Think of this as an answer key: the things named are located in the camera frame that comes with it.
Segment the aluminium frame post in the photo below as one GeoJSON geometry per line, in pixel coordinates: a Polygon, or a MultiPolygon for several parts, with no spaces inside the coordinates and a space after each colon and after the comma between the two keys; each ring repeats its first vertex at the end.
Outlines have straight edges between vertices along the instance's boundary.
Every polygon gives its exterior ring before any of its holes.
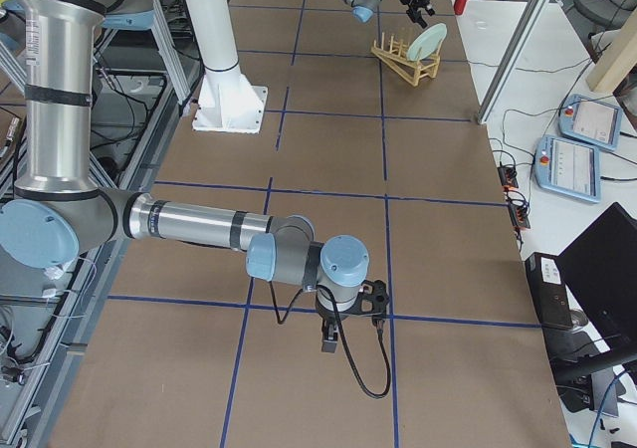
{"type": "Polygon", "coordinates": [[[549,1],[550,0],[528,1],[481,103],[477,113],[478,124],[487,123],[499,97],[504,91],[507,81],[516,67],[518,59],[531,36],[531,32],[543,8],[549,1]]]}

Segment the orange black usb hub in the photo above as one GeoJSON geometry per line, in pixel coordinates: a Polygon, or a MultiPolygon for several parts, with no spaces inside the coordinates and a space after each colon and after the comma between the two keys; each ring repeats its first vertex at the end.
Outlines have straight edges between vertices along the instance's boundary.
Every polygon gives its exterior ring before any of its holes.
{"type": "Polygon", "coordinates": [[[518,189],[517,168],[512,164],[498,166],[498,174],[501,184],[505,190],[518,189]]]}

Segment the wooden beam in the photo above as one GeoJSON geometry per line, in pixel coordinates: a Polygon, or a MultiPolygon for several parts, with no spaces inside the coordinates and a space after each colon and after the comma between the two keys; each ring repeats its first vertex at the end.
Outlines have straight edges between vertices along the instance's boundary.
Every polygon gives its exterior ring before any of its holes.
{"type": "Polygon", "coordinates": [[[636,11],[627,19],[619,34],[586,77],[595,93],[613,93],[636,65],[636,11]]]}

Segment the black monitor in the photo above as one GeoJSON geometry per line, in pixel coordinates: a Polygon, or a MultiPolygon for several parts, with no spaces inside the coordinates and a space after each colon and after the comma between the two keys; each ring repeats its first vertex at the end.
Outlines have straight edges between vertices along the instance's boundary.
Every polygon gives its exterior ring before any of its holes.
{"type": "Polygon", "coordinates": [[[556,258],[560,275],[610,349],[575,363],[558,361],[565,383],[616,365],[636,366],[636,219],[612,203],[556,258]]]}

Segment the wooden plate rack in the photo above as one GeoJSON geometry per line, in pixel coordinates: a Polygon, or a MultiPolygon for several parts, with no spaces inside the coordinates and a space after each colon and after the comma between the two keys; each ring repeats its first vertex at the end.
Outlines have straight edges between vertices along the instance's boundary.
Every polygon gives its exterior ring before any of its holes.
{"type": "Polygon", "coordinates": [[[411,42],[398,40],[396,35],[392,34],[388,43],[385,43],[385,33],[382,33],[380,41],[373,41],[370,51],[405,82],[412,87],[417,87],[423,79],[437,77],[441,62],[440,51],[444,41],[438,51],[428,59],[410,62],[406,58],[406,52],[413,41],[414,39],[411,42]]]}

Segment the blue teach pendant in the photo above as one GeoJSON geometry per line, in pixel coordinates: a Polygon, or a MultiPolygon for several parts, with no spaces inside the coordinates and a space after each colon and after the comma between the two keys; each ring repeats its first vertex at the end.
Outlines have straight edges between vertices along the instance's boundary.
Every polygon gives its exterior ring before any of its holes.
{"type": "Polygon", "coordinates": [[[536,146],[533,173],[545,190],[589,203],[601,201],[600,151],[595,146],[545,135],[536,146]]]}
{"type": "Polygon", "coordinates": [[[615,151],[621,131],[620,107],[573,94],[559,111],[558,127],[566,137],[615,151]]]}

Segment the blue teach pendant near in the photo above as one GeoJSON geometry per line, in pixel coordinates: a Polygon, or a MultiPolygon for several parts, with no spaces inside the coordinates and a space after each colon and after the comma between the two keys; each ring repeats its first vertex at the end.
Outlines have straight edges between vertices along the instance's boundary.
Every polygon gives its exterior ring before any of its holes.
{"type": "Polygon", "coordinates": [[[536,146],[533,173],[545,190],[589,203],[601,201],[600,151],[595,146],[545,135],[536,146]]]}

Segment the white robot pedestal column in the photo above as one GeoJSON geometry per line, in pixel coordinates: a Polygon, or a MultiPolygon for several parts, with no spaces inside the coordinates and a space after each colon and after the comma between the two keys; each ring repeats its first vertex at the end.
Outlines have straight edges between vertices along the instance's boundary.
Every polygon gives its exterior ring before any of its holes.
{"type": "Polygon", "coordinates": [[[193,128],[254,134],[260,131],[268,89],[243,74],[228,0],[186,0],[204,76],[193,128]]]}

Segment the light green plate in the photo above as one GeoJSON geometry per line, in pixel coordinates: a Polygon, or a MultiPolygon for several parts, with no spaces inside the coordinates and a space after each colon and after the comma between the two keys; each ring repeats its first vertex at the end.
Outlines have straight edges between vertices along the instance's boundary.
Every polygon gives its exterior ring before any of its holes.
{"type": "Polygon", "coordinates": [[[425,29],[408,47],[406,58],[410,62],[428,59],[436,53],[447,37],[447,26],[438,23],[425,29]]]}

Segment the blue teach pendant far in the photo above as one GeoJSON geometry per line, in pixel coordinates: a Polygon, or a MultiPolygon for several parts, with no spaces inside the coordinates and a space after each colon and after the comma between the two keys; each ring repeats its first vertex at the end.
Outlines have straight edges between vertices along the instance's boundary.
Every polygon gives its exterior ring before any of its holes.
{"type": "Polygon", "coordinates": [[[615,151],[621,131],[620,107],[573,94],[559,111],[558,127],[566,137],[615,151]]]}

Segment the black computer box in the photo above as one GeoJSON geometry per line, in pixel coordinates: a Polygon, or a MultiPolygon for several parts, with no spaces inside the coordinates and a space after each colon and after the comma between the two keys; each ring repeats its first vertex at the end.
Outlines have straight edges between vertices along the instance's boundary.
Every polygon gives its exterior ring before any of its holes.
{"type": "Polygon", "coordinates": [[[535,313],[544,328],[568,331],[573,327],[566,285],[553,255],[534,252],[525,260],[535,313]]]}

